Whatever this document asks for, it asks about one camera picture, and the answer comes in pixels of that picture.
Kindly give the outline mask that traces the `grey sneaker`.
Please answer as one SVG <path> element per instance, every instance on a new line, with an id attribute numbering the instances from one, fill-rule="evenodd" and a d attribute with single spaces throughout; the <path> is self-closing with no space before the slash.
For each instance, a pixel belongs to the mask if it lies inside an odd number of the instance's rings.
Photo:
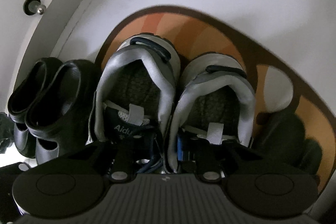
<path id="1" fill-rule="evenodd" d="M 144 32 L 127 38 L 109 58 L 94 93 L 91 141 L 116 141 L 145 126 L 165 135 L 181 62 L 175 46 Z"/>
<path id="2" fill-rule="evenodd" d="M 211 144 L 235 140 L 248 147 L 256 107 L 255 91 L 239 62 L 208 52 L 193 59 L 182 73 L 183 92 L 170 125 L 167 165 L 177 173 L 179 137 Z"/>

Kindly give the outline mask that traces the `wall door stopper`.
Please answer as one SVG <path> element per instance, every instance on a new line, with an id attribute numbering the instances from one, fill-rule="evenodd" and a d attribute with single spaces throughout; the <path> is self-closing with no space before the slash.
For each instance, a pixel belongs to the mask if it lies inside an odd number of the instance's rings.
<path id="1" fill-rule="evenodd" d="M 46 9 L 46 6 L 41 3 L 41 0 L 25 0 L 23 4 L 23 11 L 28 16 L 35 14 L 43 15 Z"/>

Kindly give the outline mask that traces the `black chunky clog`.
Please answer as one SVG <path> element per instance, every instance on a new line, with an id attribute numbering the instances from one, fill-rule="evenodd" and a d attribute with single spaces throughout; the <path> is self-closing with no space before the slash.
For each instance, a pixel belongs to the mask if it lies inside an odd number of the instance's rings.
<path id="1" fill-rule="evenodd" d="M 24 157 L 35 157 L 37 142 L 26 126 L 26 114 L 32 103 L 50 85 L 62 64 L 63 62 L 55 57 L 38 60 L 7 102 L 9 116 L 14 122 L 14 144 Z"/>
<path id="2" fill-rule="evenodd" d="M 101 76 L 89 60 L 65 62 L 30 106 L 25 122 L 36 137 L 38 164 L 85 146 L 93 96 Z"/>

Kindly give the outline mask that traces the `black slipper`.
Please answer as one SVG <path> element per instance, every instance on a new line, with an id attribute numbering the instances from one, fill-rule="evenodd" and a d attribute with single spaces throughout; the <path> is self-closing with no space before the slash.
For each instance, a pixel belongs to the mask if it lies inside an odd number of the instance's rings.
<path id="1" fill-rule="evenodd" d="M 299 117 L 290 111 L 262 114 L 258 118 L 260 128 L 252 148 L 274 161 L 299 166 L 305 128 Z"/>

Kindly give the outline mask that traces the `dark slipper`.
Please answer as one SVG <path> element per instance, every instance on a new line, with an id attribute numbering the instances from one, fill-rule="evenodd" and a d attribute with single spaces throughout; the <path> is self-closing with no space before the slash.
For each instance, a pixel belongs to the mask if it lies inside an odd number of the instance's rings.
<path id="1" fill-rule="evenodd" d="M 305 139 L 303 141 L 302 159 L 299 165 L 304 172 L 315 176 L 322 161 L 322 148 L 314 139 Z"/>

